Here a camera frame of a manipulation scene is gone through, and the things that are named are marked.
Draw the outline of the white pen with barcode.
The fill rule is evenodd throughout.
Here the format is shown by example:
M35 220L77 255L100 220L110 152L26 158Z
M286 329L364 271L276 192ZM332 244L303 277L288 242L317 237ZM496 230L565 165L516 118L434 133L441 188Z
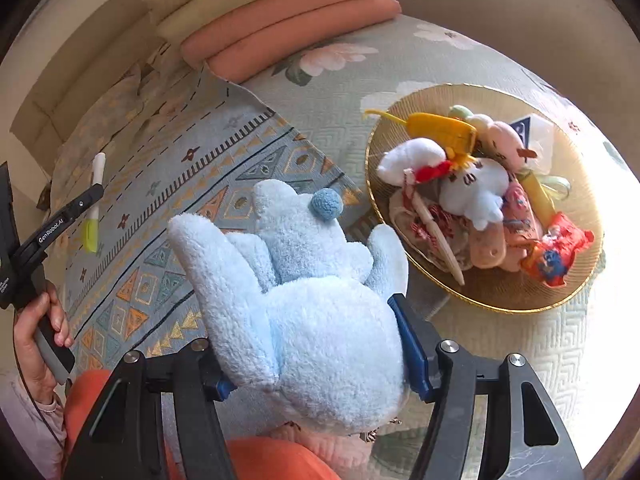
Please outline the white pen with barcode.
M416 190L416 187L412 184L408 184L406 186L406 195L408 200L410 200L411 205L413 206L414 211L418 214L422 223L425 226L427 232L431 234L432 237L436 240L436 245L442 260L446 263L448 270L451 275L457 281L457 283L461 286L465 284L463 272L459 266L458 260L456 256L452 252L446 237L442 234L442 230L439 229L438 224L435 219L431 215L427 206L424 204L422 197Z

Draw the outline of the big blue bunny plush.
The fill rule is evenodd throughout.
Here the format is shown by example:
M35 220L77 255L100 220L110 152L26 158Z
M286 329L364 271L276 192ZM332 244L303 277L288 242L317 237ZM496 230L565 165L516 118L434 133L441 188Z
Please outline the big blue bunny plush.
M270 397L289 420L332 434L383 426L404 406L408 372L390 298L408 288L396 232L351 242L332 188L254 185L255 229L224 232L178 214L167 237L233 385Z

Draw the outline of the strawberry drawstring pouch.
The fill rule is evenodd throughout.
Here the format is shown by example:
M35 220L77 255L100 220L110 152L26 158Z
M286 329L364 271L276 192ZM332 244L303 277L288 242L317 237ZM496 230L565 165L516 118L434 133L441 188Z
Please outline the strawberry drawstring pouch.
M448 214L442 210L438 203L428 198L424 198L423 201L442 231L442 235L456 257L461 270L471 269L473 265L469 248L469 230L465 220ZM449 271L446 260L442 258L439 251L437 238L430 233L414 209L405 205L401 190L397 190L390 198L390 221L404 241L423 259L444 272Z

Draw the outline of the pink multicolour character pen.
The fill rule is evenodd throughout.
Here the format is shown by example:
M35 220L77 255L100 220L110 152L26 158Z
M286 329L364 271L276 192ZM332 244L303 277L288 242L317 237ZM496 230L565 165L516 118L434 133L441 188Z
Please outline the pink multicolour character pen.
M521 270L520 262L527 257L530 245L541 237L541 227L521 183L515 178L509 182L503 197L503 233L506 256L500 268L508 272Z

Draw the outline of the red embroidered pouch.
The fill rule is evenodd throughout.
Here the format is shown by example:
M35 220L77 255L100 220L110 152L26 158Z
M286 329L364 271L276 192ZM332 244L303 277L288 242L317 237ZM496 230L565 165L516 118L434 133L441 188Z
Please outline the red embroidered pouch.
M530 245L520 267L548 287L563 287L576 256L593 242L592 231L581 229L564 212L557 212L544 235Z

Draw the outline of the light blue ghost plush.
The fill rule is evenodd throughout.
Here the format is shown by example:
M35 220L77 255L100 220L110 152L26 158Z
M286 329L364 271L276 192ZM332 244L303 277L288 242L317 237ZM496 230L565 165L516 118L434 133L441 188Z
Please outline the light blue ghost plush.
M442 181L439 205L448 214L467 218L475 229L484 231L488 223L503 220L503 196L509 175L498 162L478 158Z

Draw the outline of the white duck plush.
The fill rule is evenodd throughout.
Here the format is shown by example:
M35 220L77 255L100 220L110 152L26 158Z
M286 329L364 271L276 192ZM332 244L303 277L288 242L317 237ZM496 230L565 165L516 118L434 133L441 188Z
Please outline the white duck plush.
M415 138L405 141L387 152L376 167L376 174L385 183L403 186L407 170L411 170L416 183L439 179L452 168L444 149L435 141Z

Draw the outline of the yellow tape measure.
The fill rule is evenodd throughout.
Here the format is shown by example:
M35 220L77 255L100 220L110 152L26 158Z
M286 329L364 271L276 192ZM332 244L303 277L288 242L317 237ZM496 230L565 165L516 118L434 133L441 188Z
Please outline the yellow tape measure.
M382 110L365 110L364 116L378 116L402 125L411 139L427 138L436 142L450 160L471 157L477 130L467 122L431 113L417 112L402 119Z

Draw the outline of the tricolour dango plush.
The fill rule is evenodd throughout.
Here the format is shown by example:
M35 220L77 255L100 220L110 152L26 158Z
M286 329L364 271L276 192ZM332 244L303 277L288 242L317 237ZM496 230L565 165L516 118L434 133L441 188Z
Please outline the tricolour dango plush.
M525 166L526 158L536 157L535 152L526 150L518 134L505 122L493 120L485 114L475 114L463 105L450 107L448 116L473 126L480 150L508 171L518 172Z

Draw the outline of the blue floss pick box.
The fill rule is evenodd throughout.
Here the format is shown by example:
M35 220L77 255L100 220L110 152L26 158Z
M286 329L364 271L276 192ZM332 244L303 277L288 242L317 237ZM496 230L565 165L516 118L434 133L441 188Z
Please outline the blue floss pick box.
M554 125L547 118L528 114L510 126L518 134L526 150L536 153L535 158L526 158L525 167L536 174L550 174L554 148Z

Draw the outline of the green Bubble strap keychain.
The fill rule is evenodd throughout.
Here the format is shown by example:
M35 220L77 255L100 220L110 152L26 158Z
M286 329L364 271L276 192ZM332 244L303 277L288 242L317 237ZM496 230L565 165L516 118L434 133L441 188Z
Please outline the green Bubble strap keychain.
M570 181L559 176L539 176L538 181L546 194L552 199L562 202L570 197L572 185Z

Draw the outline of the left floral pillow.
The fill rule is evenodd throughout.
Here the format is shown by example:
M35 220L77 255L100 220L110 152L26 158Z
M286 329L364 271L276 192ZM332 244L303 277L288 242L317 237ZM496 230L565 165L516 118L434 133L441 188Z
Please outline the left floral pillow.
M67 196L91 166L94 155L142 112L141 81L141 67L136 63L80 118L70 137L58 149L51 182L53 203Z

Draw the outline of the patterned blue rug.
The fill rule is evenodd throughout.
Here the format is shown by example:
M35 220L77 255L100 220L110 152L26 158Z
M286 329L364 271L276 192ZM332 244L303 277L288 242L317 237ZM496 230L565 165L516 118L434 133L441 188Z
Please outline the patterned blue rug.
M111 145L98 249L87 252L78 229L68 233L62 291L76 370L110 368L131 349L161 356L204 332L167 240L177 214L248 232L254 184L279 179L299 193L333 188L347 237L363 240L372 220L360 100L369 86L360 64L311 77L266 70L246 87L183 64L145 66L148 111Z

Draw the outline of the folded pink quilt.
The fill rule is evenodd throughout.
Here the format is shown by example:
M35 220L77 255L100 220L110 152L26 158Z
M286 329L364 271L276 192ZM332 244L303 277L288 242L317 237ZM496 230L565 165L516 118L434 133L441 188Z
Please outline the folded pink quilt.
M401 12L397 0L255 0L180 44L186 64L243 82L319 42L380 24Z

